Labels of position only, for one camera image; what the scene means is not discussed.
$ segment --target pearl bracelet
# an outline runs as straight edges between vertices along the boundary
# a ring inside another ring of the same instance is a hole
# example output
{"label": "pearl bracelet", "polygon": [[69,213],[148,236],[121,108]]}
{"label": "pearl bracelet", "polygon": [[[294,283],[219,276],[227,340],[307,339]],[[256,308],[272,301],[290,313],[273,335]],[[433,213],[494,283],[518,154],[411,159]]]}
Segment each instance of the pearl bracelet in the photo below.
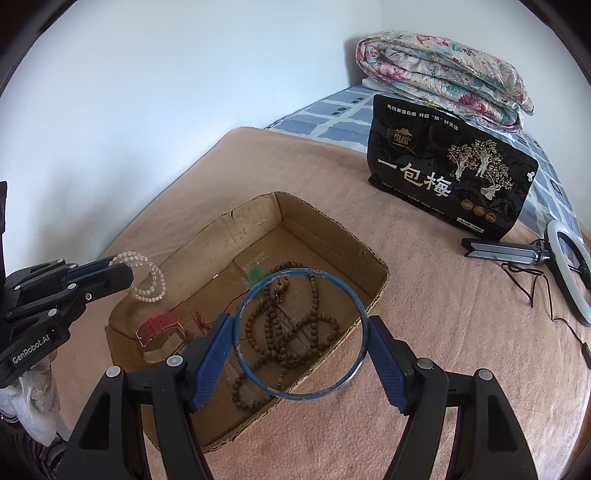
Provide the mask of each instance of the pearl bracelet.
{"label": "pearl bracelet", "polygon": [[[147,303],[154,303],[159,301],[164,297],[164,293],[166,292],[166,283],[164,282],[164,274],[162,271],[156,266],[154,262],[151,262],[148,257],[145,255],[141,255],[137,252],[123,252],[118,254],[116,257],[113,257],[113,260],[110,261],[109,266],[116,265],[116,264],[125,264],[128,267],[144,267],[147,266],[150,268],[150,276],[152,277],[152,286],[148,290],[141,290],[140,288],[132,285],[129,288],[129,292],[139,301],[144,301]],[[160,284],[160,294],[156,296],[152,296],[156,291],[156,287]]]}

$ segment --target screw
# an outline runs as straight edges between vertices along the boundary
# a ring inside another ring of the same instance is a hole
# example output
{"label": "screw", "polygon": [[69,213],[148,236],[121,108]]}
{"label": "screw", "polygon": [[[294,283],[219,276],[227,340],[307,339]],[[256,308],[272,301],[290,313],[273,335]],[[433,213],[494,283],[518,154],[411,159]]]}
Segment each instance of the screw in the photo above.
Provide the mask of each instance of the screw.
{"label": "screw", "polygon": [[417,360],[417,367],[423,370],[431,370],[433,368],[433,362],[431,362],[428,358],[419,358]]}
{"label": "screw", "polygon": [[478,376],[483,380],[492,380],[492,373],[490,370],[487,370],[486,368],[481,368],[478,371]]}
{"label": "screw", "polygon": [[105,372],[106,376],[109,378],[115,378],[117,375],[121,373],[121,369],[119,367],[109,367]]}
{"label": "screw", "polygon": [[169,367],[178,367],[180,364],[183,363],[183,357],[180,355],[173,355],[173,356],[169,356],[166,359],[166,364]]}

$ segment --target floral quilt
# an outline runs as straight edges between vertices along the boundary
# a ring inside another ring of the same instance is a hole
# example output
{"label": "floral quilt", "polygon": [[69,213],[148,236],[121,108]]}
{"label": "floral quilt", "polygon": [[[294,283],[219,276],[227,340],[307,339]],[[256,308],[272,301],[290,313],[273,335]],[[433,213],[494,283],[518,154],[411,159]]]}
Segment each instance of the floral quilt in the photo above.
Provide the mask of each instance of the floral quilt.
{"label": "floral quilt", "polygon": [[369,88],[433,103],[488,128],[518,132],[522,112],[534,114],[511,64],[449,38],[389,30],[357,45]]}

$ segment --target white wall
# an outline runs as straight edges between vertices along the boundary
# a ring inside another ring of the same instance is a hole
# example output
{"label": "white wall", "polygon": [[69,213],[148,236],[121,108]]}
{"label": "white wall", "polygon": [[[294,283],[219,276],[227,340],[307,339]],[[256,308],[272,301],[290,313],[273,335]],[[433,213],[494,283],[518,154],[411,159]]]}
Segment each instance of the white wall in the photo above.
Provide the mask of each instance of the white wall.
{"label": "white wall", "polygon": [[382,0],[384,29],[452,38],[510,62],[535,115],[525,130],[542,146],[591,233],[591,87],[562,42],[518,0]]}
{"label": "white wall", "polygon": [[380,29],[379,0],[79,0],[0,98],[7,271],[95,259],[230,129],[360,81]]}

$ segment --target blue bangle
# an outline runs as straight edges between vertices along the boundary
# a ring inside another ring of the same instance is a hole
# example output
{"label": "blue bangle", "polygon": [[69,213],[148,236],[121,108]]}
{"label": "blue bangle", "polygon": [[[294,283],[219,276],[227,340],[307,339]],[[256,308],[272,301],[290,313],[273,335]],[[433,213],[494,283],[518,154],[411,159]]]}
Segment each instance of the blue bangle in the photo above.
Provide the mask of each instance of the blue bangle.
{"label": "blue bangle", "polygon": [[[357,308],[357,311],[359,312],[359,317],[361,319],[361,349],[359,350],[359,355],[355,359],[353,366],[349,369],[345,376],[341,378],[337,383],[335,383],[331,387],[325,388],[324,390],[319,390],[317,392],[288,393],[267,386],[266,383],[260,380],[250,369],[250,367],[246,363],[246,360],[244,360],[244,356],[242,355],[242,349],[240,348],[240,324],[242,321],[242,315],[244,314],[244,310],[246,309],[246,305],[248,305],[250,301],[254,299],[259,294],[259,292],[269,283],[272,283],[278,278],[289,277],[290,275],[306,275],[325,278],[326,280],[328,280],[329,282],[333,283],[341,290],[343,290],[349,296],[349,298],[353,300],[353,303],[355,303],[355,307]],[[329,393],[332,393],[340,389],[357,373],[357,370],[359,370],[359,367],[361,367],[361,363],[363,362],[363,359],[365,358],[365,355],[368,351],[369,323],[367,314],[365,313],[365,306],[363,305],[357,294],[353,291],[353,289],[349,287],[344,281],[322,270],[314,270],[312,268],[290,268],[289,270],[283,270],[263,278],[252,288],[252,290],[248,292],[248,294],[246,294],[246,296],[240,303],[238,310],[236,311],[236,316],[234,317],[234,325],[232,329],[232,344],[234,346],[236,358],[238,359],[238,364],[242,368],[243,372],[255,385],[261,387],[269,395],[287,398],[288,400],[315,400],[317,398],[325,397]]]}

